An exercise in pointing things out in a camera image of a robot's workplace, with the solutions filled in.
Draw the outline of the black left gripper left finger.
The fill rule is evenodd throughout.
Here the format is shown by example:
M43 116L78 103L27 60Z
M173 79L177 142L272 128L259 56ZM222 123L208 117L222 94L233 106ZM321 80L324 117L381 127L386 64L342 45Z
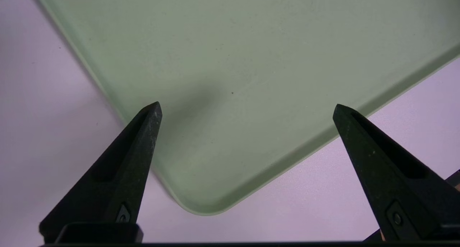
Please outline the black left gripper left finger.
M162 110L142 108L40 222L45 244L135 244L137 224Z

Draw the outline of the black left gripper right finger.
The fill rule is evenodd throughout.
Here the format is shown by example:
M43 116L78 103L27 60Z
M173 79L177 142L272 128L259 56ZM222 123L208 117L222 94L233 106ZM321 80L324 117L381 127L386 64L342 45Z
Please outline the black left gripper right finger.
M332 119L387 242L459 242L460 195L358 111Z

